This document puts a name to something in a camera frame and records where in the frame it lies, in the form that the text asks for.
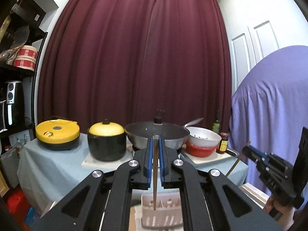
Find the plastic bag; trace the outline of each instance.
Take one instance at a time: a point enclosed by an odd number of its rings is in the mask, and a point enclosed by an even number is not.
[[[5,61],[7,64],[12,65],[18,51],[27,42],[29,35],[30,35],[29,26],[23,26],[18,30],[16,30],[14,34],[14,41],[10,49],[7,49],[2,53],[0,53],[0,61]]]

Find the wok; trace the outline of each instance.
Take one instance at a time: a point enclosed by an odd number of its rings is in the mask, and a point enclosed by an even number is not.
[[[188,139],[190,132],[186,129],[188,126],[201,122],[203,118],[193,120],[184,126],[163,122],[156,124],[154,122],[135,122],[125,127],[128,139],[137,149],[147,147],[147,139],[154,135],[163,135],[166,146],[178,150]]]

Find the soy sauce bottle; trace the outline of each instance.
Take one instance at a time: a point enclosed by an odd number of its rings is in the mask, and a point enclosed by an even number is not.
[[[223,154],[224,152],[226,152],[226,150],[228,148],[229,134],[228,133],[220,133],[219,135],[221,136],[221,141],[219,143],[219,148],[216,149],[216,152],[218,154]]]
[[[216,134],[219,134],[219,130],[220,130],[220,110],[217,110],[216,112],[216,120],[213,121],[212,124],[212,131],[215,132]]]

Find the human hand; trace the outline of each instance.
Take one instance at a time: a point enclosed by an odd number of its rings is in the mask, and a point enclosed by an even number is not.
[[[282,214],[277,223],[281,226],[283,231],[287,231],[294,223],[293,215],[295,208],[292,205],[282,206],[272,194],[267,200],[263,210],[269,214],[273,208]]]

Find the purple cloth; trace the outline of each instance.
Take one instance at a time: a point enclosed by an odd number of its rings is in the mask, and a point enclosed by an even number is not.
[[[241,151],[251,140],[258,150],[294,164],[302,128],[308,127],[307,70],[308,47],[298,45],[271,53],[248,73],[232,98],[231,148]],[[247,182],[270,194],[255,163],[247,164]]]

